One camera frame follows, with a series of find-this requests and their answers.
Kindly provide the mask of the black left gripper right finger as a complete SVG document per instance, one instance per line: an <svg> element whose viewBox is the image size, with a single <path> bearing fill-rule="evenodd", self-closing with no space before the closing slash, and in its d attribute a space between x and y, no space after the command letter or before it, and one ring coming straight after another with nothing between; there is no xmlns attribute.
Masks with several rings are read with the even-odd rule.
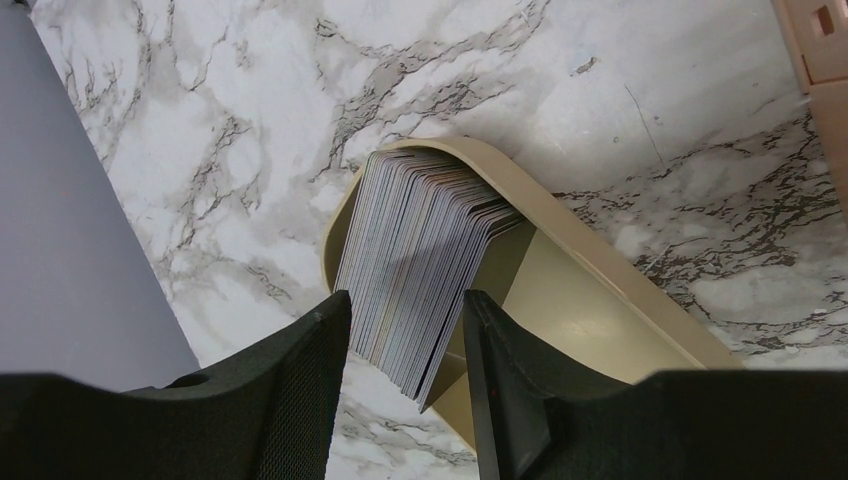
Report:
<svg viewBox="0 0 848 480"><path fill-rule="evenodd" d="M629 385L565 355L487 293L464 296L484 479L843 479L843 371L664 370Z"/></svg>

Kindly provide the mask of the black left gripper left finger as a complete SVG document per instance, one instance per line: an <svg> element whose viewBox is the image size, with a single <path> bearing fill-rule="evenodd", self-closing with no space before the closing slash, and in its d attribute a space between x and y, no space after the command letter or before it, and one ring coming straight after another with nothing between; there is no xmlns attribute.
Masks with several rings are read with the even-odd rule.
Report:
<svg viewBox="0 0 848 480"><path fill-rule="evenodd" d="M163 388L1 378L5 479L321 479L351 329L340 290L284 329Z"/></svg>

